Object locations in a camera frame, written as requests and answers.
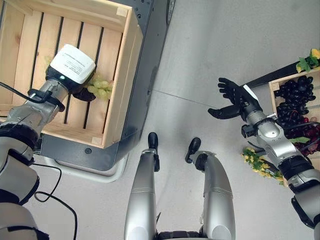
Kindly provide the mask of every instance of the wooden slat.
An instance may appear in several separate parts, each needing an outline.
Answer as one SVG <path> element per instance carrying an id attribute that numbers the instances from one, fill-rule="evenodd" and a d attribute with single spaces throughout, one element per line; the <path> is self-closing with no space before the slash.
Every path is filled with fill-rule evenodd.
<path id="1" fill-rule="evenodd" d="M 131 57 L 130 57 L 130 62 L 129 62 L 129 67 L 128 67 L 128 71 L 126 74 L 121 105 L 118 110 L 119 116 L 118 116 L 118 120 L 116 123 L 115 133 L 113 134 L 113 142 L 114 143 L 120 141 L 122 131 L 124 128 L 127 110 L 128 110 L 128 104 L 129 104 L 131 90 L 132 90 L 132 85 L 133 85 L 133 81 L 134 81 L 134 77 L 135 77 L 135 73 L 136 73 L 137 62 L 139 59 L 139 53 L 140 53 L 142 39 L 143 39 L 143 34 L 141 32 L 140 27 L 137 26 L 135 39 L 134 39 L 134 43 L 133 43 L 133 48 L 132 48 L 132 52 L 131 52 Z"/>
<path id="2" fill-rule="evenodd" d="M 24 0 L 5 0 L 8 4 L 19 10 L 21 13 L 25 15 L 32 15 L 33 10 L 26 5 Z"/>
<path id="3" fill-rule="evenodd" d="M 119 32 L 124 31 L 126 17 L 122 16 L 123 11 L 120 11 L 121 14 L 116 13 L 116 15 L 108 15 L 110 5 L 114 6 L 116 3 L 110 3 L 109 1 L 104 0 L 94 1 L 101 3 L 104 2 L 104 4 L 101 4 L 101 7 L 96 7 L 95 11 L 90 11 L 89 9 L 92 4 L 91 1 L 92 0 L 87 0 L 85 7 L 81 9 L 77 8 L 77 0 L 66 1 L 66 4 L 56 4 L 52 0 L 24 0 L 24 2 L 35 11 L 62 16 Z M 129 8 L 121 4 L 117 4 L 117 6 L 122 10 Z M 99 14 L 97 13 L 98 10 L 99 12 L 106 11 L 106 14 Z"/>
<path id="4" fill-rule="evenodd" d="M 61 17 L 43 15 L 32 88 L 40 89 L 46 81 L 46 69 L 55 55 Z"/>
<path id="5" fill-rule="evenodd" d="M 13 87 L 24 14 L 7 4 L 0 30 L 0 81 Z M 0 88 L 0 103 L 11 104 L 13 93 Z"/>
<path id="6" fill-rule="evenodd" d="M 106 148 L 113 144 L 113 135 L 117 126 L 118 111 L 121 105 L 121 99 L 124 92 L 127 71 L 131 56 L 134 39 L 136 36 L 138 21 L 133 11 L 128 11 L 125 29 L 123 32 L 119 57 L 116 65 L 113 89 L 109 102 L 109 110 L 106 116 L 105 127 L 103 131 L 102 145 Z"/>
<path id="7" fill-rule="evenodd" d="M 13 107 L 12 104 L 0 104 L 0 116 L 8 116 L 9 111 Z"/>
<path id="8" fill-rule="evenodd" d="M 37 0 L 43 3 L 53 3 L 57 5 L 67 7 L 73 7 L 81 10 L 86 10 L 91 13 L 100 14 L 110 19 L 117 19 L 119 14 L 124 18 L 122 24 L 125 25 L 128 13 L 128 6 L 122 5 L 112 1 L 106 0 Z"/>
<path id="9" fill-rule="evenodd" d="M 41 15 L 41 12 L 35 11 L 33 15 L 26 15 L 24 17 L 15 70 L 14 88 L 25 95 L 27 95 L 27 92 L 30 89 Z M 16 94 L 13 95 L 13 105 L 19 106 L 25 101 L 24 98 Z"/>
<path id="10" fill-rule="evenodd" d="M 85 23 L 83 25 L 79 49 L 92 60 L 96 59 L 101 27 Z M 75 128 L 83 128 L 86 118 L 87 102 L 71 96 L 67 114 L 67 124 Z"/>
<path id="11" fill-rule="evenodd" d="M 102 79 L 112 81 L 117 64 L 117 58 L 122 34 L 117 31 L 104 29 L 97 60 L 96 74 Z M 90 103 L 86 129 L 102 133 L 105 127 L 109 101 L 95 99 Z"/>
<path id="12" fill-rule="evenodd" d="M 101 142 L 98 142 L 97 139 L 102 138 L 102 133 L 92 132 L 88 129 L 51 122 L 44 127 L 42 133 L 101 148 Z"/>
<path id="13" fill-rule="evenodd" d="M 58 50 L 60 50 L 65 44 L 70 44 L 76 47 L 79 39 L 80 28 L 80 21 L 64 18 L 62 23 Z M 64 106 L 67 106 L 68 98 L 66 97 L 62 103 Z M 65 117 L 66 111 L 59 112 L 53 119 L 53 122 L 63 124 L 65 122 Z"/>

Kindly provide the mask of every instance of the concrete floor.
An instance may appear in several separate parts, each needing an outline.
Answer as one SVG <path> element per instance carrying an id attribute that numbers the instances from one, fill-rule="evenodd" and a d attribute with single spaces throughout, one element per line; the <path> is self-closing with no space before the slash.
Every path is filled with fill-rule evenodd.
<path id="1" fill-rule="evenodd" d="M 190 140 L 217 153 L 234 195 L 237 240 L 311 240 L 291 206 L 292 192 L 263 178 L 240 153 L 246 141 L 241 119 L 212 118 L 209 106 L 229 103 L 218 77 L 243 84 L 295 62 L 320 47 L 319 0 L 176 0 L 150 109 L 139 145 L 130 153 L 122 178 L 108 184 L 63 175 L 55 195 L 78 215 L 78 240 L 121 240 L 126 209 L 141 151 L 149 132 L 159 136 L 160 172 L 155 174 L 159 231 L 198 231 L 204 175 L 186 164 Z M 254 89 L 271 113 L 269 89 Z M 57 173 L 38 166 L 40 190 L 52 189 Z M 30 200 L 39 229 L 52 240 L 72 239 L 72 214 L 54 200 Z"/>

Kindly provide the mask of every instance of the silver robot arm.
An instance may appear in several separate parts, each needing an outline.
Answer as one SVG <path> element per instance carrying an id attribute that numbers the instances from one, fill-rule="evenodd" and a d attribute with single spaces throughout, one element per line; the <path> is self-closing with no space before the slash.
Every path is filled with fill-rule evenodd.
<path id="1" fill-rule="evenodd" d="M 291 203 L 302 222 L 314 229 L 314 239 L 320 239 L 320 172 L 304 158 L 285 137 L 284 130 L 261 109 L 257 96 L 248 86 L 219 78 L 220 92 L 232 105 L 208 112 L 217 119 L 236 116 L 248 123 L 242 126 L 244 137 L 256 136 L 272 163 L 287 179 L 294 193 Z"/>
<path id="2" fill-rule="evenodd" d="M 88 56 L 65 45 L 50 63 L 41 89 L 31 89 L 30 99 L 11 109 L 0 125 L 0 239 L 49 239 L 23 207 L 39 186 L 37 173 L 29 167 L 33 148 L 43 127 L 64 110 L 64 98 L 81 91 L 94 69 Z"/>

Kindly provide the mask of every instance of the wire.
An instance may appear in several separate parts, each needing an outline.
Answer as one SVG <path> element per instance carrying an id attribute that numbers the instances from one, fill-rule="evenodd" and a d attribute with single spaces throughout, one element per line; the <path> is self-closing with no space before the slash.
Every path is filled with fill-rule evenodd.
<path id="1" fill-rule="evenodd" d="M 318 137 L 316 140 L 314 140 L 313 142 L 309 143 L 307 146 L 304 146 L 303 148 L 300 149 L 300 152 L 303 150 L 306 150 L 307 148 L 309 148 L 311 145 L 315 144 L 316 142 L 318 142 L 320 140 L 320 137 Z"/>
<path id="2" fill-rule="evenodd" d="M 251 146 L 255 147 L 256 149 L 259 149 L 259 150 L 261 150 L 261 151 L 265 151 L 265 149 L 264 149 L 263 147 L 254 145 L 254 144 L 253 144 L 252 142 L 250 142 L 250 141 L 247 141 L 247 142 L 248 142 L 248 144 L 250 144 Z"/>
<path id="3" fill-rule="evenodd" d="M 305 123 L 302 123 L 302 124 L 297 124 L 297 125 L 292 125 L 292 126 L 288 126 L 288 127 L 283 127 L 283 129 L 284 129 L 284 130 L 295 129 L 295 128 L 304 127 L 304 126 L 312 125 L 312 124 L 320 125 L 320 122 L 310 121 L 310 122 L 305 122 Z"/>
<path id="4" fill-rule="evenodd" d="M 55 192 L 59 182 L 60 182 L 60 179 L 61 179 L 61 176 L 62 176 L 62 171 L 60 168 L 56 167 L 56 166 L 48 166 L 48 165 L 43 165 L 43 164 L 38 164 L 38 163 L 33 163 L 32 165 L 36 165 L 36 166 L 40 166 L 40 167 L 45 167 L 45 168 L 51 168 L 51 169 L 57 169 L 59 171 L 59 178 L 53 188 L 53 190 L 51 191 L 51 193 L 47 193 L 47 192 L 44 192 L 44 191 L 36 191 L 34 193 L 34 198 L 39 201 L 40 203 L 45 203 L 49 198 L 53 198 L 54 200 L 58 201 L 59 203 L 61 203 L 63 206 L 65 206 L 67 209 L 69 209 L 73 216 L 74 216 L 74 233 L 73 233 L 73 240 L 76 240 L 76 237 L 77 237 L 77 230 L 78 230 L 78 217 L 77 217 L 77 213 L 76 211 L 70 207 L 68 204 L 66 204 L 64 201 L 62 201 L 61 199 L 57 198 L 56 196 L 53 196 L 53 193 Z M 45 200 L 41 200 L 37 194 L 43 194 L 43 195 L 46 195 L 47 198 Z"/>
<path id="5" fill-rule="evenodd" d="M 34 99 L 24 95 L 23 93 L 19 92 L 18 90 L 14 89 L 13 87 L 11 87 L 11 86 L 9 86 L 9 85 L 1 82 L 1 81 L 0 81 L 0 86 L 4 87 L 5 89 L 8 89 L 9 91 L 17 94 L 18 96 L 20 96 L 20 97 L 22 97 L 22 98 L 24 98 L 24 99 L 26 99 L 26 100 L 28 100 L 30 102 L 33 102 L 35 104 L 43 104 L 43 103 L 45 103 L 48 100 L 48 98 L 51 96 L 51 94 L 52 94 L 52 92 L 46 91 L 41 100 L 34 100 Z"/>
<path id="6" fill-rule="evenodd" d="M 66 204 L 64 201 L 62 201 L 61 199 L 57 198 L 56 196 L 53 196 L 47 192 L 44 192 L 44 191 L 36 191 L 34 193 L 34 198 L 36 200 L 38 200 L 39 202 L 42 202 L 42 200 L 40 200 L 38 197 L 37 197 L 37 194 L 43 194 L 43 195 L 46 195 L 48 196 L 49 198 L 53 198 L 54 200 L 58 201 L 59 203 L 61 203 L 63 206 L 65 206 L 67 209 L 69 209 L 73 216 L 74 216 L 74 233 L 73 233 L 73 240 L 76 240 L 76 237 L 77 237 L 77 230 L 78 230 L 78 217 L 77 217 L 77 213 L 75 210 L 73 210 L 72 207 L 70 207 L 68 204 Z"/>
<path id="7" fill-rule="evenodd" d="M 51 169 L 57 169 L 59 171 L 59 178 L 53 188 L 53 190 L 51 191 L 50 195 L 54 194 L 56 188 L 58 187 L 58 184 L 60 182 L 61 176 L 62 176 L 62 171 L 60 168 L 56 167 L 56 166 L 47 166 L 47 165 L 42 165 L 42 164 L 38 164 L 38 163 L 33 163 L 32 165 L 36 165 L 36 166 L 41 166 L 41 167 L 46 167 L 46 168 L 51 168 Z M 50 198 L 50 196 L 48 196 L 45 200 L 41 200 L 41 199 L 37 199 L 39 202 L 41 203 L 45 203 L 46 201 L 48 201 L 48 199 Z"/>

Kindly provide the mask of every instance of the wooden crate edge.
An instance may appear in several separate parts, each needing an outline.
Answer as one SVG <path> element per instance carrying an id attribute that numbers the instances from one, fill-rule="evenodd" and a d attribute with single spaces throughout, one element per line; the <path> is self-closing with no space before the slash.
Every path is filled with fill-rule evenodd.
<path id="1" fill-rule="evenodd" d="M 114 85 L 103 130 L 102 146 L 104 146 L 104 148 L 107 148 L 114 143 L 113 136 L 116 131 L 121 100 L 125 91 L 125 82 L 136 36 L 137 25 L 138 20 L 135 13 L 132 10 L 129 10 L 120 44 L 118 61 L 114 75 Z"/>

